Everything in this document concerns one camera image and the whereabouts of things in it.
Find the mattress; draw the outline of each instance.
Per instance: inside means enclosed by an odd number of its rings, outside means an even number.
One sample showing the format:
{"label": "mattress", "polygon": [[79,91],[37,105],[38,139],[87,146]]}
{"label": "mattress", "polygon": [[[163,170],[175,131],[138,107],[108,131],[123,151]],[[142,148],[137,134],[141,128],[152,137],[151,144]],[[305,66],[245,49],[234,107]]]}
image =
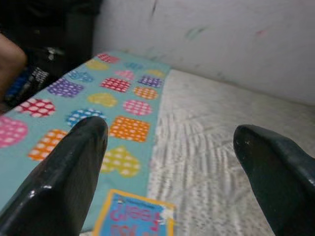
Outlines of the mattress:
{"label": "mattress", "polygon": [[276,131],[315,156],[313,106],[171,71],[148,197],[177,206],[176,235],[274,235],[233,151],[233,133],[240,124]]}

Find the bed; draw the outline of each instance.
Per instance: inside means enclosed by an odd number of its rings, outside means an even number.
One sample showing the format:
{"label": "bed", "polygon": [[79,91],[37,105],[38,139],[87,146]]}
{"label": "bed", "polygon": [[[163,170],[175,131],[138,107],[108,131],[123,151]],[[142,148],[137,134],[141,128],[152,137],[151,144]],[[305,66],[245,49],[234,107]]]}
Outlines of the bed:
{"label": "bed", "polygon": [[315,108],[178,70],[166,81],[148,197],[177,206],[176,235],[274,235],[234,154],[233,133],[259,125],[315,156]]}

